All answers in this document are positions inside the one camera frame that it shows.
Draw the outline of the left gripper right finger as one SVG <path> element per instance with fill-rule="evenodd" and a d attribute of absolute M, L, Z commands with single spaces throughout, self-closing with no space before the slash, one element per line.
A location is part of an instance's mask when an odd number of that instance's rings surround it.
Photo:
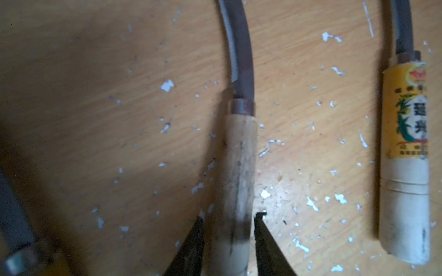
<path fill-rule="evenodd" d="M 265 212 L 254 217 L 254 237 L 259 276 L 297 276 L 264 223 Z"/>

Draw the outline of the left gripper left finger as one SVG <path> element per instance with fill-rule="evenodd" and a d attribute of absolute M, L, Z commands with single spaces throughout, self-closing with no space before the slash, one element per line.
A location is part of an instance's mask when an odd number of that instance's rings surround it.
<path fill-rule="evenodd" d="M 200 276 L 204 255 L 204 220 L 198 216 L 164 276 Z"/>

